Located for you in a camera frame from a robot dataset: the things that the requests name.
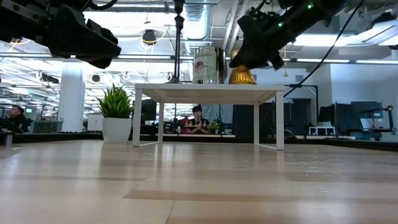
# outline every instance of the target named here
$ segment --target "metal cylinder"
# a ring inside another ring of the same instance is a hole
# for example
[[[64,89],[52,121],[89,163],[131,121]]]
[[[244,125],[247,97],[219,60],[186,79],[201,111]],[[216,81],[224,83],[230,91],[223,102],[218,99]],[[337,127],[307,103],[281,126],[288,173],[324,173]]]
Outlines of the metal cylinder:
[[[217,47],[199,47],[193,56],[193,80],[196,84],[224,84],[227,76],[225,52]]]

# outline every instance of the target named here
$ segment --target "black stand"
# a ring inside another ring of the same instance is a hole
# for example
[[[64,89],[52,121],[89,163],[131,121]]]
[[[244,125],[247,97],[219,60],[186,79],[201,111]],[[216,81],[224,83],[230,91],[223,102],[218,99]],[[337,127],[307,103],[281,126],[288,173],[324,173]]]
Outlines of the black stand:
[[[175,20],[175,28],[177,33],[175,36],[175,58],[174,58],[174,75],[167,83],[181,83],[180,82],[180,46],[181,46],[181,30],[184,27],[184,18],[181,17],[183,5],[185,0],[174,0],[174,10],[177,13]]]

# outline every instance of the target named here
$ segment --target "black cable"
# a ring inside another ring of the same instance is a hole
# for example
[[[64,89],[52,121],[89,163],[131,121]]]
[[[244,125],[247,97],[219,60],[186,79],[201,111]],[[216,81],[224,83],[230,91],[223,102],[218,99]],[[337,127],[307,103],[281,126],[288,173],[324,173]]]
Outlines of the black cable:
[[[107,4],[103,5],[103,6],[99,6],[99,5],[95,4],[95,3],[92,1],[92,2],[90,2],[89,7],[92,8],[92,9],[94,9],[94,10],[98,10],[98,11],[107,10],[107,9],[109,9],[110,7],[112,7],[114,4],[116,4],[117,1],[118,1],[118,0],[112,0],[112,1],[110,1],[109,3],[107,3]]]
[[[356,6],[356,8],[354,9],[353,13],[349,16],[349,18],[347,19],[346,23],[344,24],[342,30],[340,31],[340,33],[337,35],[337,39],[335,41],[335,43],[330,47],[330,49],[328,50],[328,52],[326,53],[326,55],[323,57],[323,59],[321,60],[321,62],[312,70],[312,72],[310,74],[308,74],[300,83],[296,84],[290,91],[288,91],[284,97],[286,97],[287,95],[291,94],[295,89],[297,89],[297,87],[299,87],[301,84],[303,84],[303,82],[305,82],[308,78],[311,77],[311,75],[313,75],[319,67],[321,67],[321,65],[323,64],[323,62],[325,61],[325,59],[329,56],[330,52],[335,48],[335,45],[338,41],[338,39],[341,37],[341,35],[343,35],[344,30],[347,28],[349,22],[352,20],[352,18],[354,17],[355,13],[358,11],[358,9],[362,6],[362,3],[365,0],[362,0],[358,6]]]

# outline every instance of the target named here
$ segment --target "exposed duct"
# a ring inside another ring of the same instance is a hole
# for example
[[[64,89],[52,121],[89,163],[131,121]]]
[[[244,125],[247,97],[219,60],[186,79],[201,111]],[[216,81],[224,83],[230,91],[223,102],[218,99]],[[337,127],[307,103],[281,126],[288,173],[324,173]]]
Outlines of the exposed duct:
[[[183,33],[188,40],[207,40],[210,38],[210,6],[185,4],[182,16],[185,18]],[[187,54],[192,55],[196,48],[207,46],[204,42],[185,42]]]

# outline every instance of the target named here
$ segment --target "desk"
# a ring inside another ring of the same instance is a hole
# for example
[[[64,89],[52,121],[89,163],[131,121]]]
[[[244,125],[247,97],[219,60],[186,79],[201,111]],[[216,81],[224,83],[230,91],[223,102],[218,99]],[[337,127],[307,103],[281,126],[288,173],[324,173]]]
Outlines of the desk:
[[[215,85],[215,84],[136,84],[132,145],[147,146],[163,142],[163,118],[165,103],[203,103],[227,105],[254,105],[254,144],[271,149],[284,150],[284,90],[277,85]],[[159,127],[157,142],[140,144],[142,95],[159,103]],[[259,105],[275,98],[276,147],[259,143]]]

